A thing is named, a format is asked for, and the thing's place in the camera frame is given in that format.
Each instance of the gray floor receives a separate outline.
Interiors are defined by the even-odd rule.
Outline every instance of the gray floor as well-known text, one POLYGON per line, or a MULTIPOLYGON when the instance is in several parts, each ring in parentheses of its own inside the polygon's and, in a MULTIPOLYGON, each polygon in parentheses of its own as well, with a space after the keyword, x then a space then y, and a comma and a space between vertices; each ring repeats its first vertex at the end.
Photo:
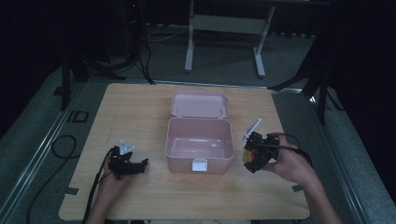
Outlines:
MULTIPOLYGON (((173 27, 155 31, 179 32, 184 29, 173 27)), ((314 40, 303 36, 292 38, 268 36, 262 53, 267 75, 265 78, 260 78, 256 75, 252 56, 252 47, 258 42, 257 36, 247 36, 242 41, 230 42, 210 41, 211 35, 197 34, 199 37, 195 38, 193 67, 187 74, 184 72, 187 36, 183 33, 161 40, 169 35, 155 34, 148 37, 151 48, 148 68, 152 79, 158 84, 180 82, 272 86, 295 75, 314 40)), ((148 52, 141 49, 141 54, 145 62, 148 52)), ((7 220, 8 223, 26 222, 31 201, 63 162, 55 158, 48 147, 57 136, 72 134, 77 139, 76 154, 82 150, 106 86, 114 81, 96 74, 93 70, 91 72, 92 77, 88 83, 73 81, 76 97, 64 112, 59 111, 61 98, 52 95, 54 89, 61 85, 60 70, 49 76, 21 117, 1 139, 0 150, 5 156, 0 158, 0 172, 2 176, 7 176, 7 181, 1 181, 0 202, 11 204, 10 207, 15 208, 15 211, 5 213, 7 209, 2 205, 1 215, 6 214, 7 219, 0 220, 7 220), (89 112, 87 122, 68 120, 72 111, 89 112), (25 167, 40 148, 44 148, 41 150, 44 156, 39 170, 36 173, 24 173, 25 167), (18 180, 28 179, 25 178, 26 174, 35 176, 32 182, 27 180, 25 183, 25 186, 30 185, 30 188, 21 190, 17 195, 19 199, 9 203, 7 196, 13 193, 11 190, 18 184, 18 180)), ((138 65, 123 68, 117 73, 127 77, 126 81, 123 81, 125 83, 146 83, 138 65)), ((290 87, 300 89, 303 86, 304 80, 290 87)), ((302 143, 302 148, 313 158, 318 175, 344 222, 391 223, 395 220, 395 206, 384 192, 347 115, 328 105, 326 110, 328 125, 322 126, 316 118, 315 105, 309 103, 308 99, 297 91, 282 91, 274 93, 273 96, 285 132, 296 135, 302 143), (350 154, 353 154, 353 160, 346 158, 350 158, 350 154)), ((56 144, 56 149, 60 154, 66 155, 72 149, 72 142, 69 139, 62 139, 56 144)), ((78 223, 64 222, 58 217, 64 191, 77 162, 77 159, 69 161, 39 194, 30 215, 32 223, 78 223)), ((262 223, 292 222, 265 220, 262 223)), ((310 217, 302 223, 313 223, 313 220, 310 217)))

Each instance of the pink lid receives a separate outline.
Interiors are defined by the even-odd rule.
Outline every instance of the pink lid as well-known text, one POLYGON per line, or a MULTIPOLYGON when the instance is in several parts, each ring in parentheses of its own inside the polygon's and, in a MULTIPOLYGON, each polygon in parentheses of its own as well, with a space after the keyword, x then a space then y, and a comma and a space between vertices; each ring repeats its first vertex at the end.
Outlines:
POLYGON ((227 98, 220 91, 174 91, 171 114, 181 118, 224 119, 227 98))

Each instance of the box latch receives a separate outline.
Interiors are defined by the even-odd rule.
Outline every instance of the box latch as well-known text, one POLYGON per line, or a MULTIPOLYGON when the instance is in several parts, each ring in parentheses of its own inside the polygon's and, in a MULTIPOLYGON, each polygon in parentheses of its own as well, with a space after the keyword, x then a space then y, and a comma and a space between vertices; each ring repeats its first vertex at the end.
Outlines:
POLYGON ((192 170, 206 172, 207 171, 207 160, 205 160, 205 159, 192 160, 192 170))

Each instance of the wooden table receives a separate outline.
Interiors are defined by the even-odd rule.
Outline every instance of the wooden table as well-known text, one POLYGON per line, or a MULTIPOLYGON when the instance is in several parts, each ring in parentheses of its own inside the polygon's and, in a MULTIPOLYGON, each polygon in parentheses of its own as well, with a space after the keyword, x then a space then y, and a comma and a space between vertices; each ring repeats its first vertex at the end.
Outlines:
POLYGON ((270 172, 252 174, 243 165, 239 139, 257 117, 258 133, 282 132, 271 93, 265 89, 110 84, 83 148, 59 215, 81 220, 95 174, 107 151, 122 139, 134 145, 131 158, 149 158, 146 172, 108 214, 112 219, 303 219, 309 216, 304 192, 270 172), (233 127, 234 157, 224 174, 171 173, 165 156, 174 90, 223 91, 233 127))

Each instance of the pink box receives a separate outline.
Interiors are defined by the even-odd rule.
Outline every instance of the pink box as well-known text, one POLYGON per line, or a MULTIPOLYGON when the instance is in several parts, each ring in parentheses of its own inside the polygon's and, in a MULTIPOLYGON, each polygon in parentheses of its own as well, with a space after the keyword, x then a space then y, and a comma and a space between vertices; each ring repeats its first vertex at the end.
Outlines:
POLYGON ((171 172, 224 173, 233 158, 227 98, 217 91, 174 92, 165 153, 171 172))

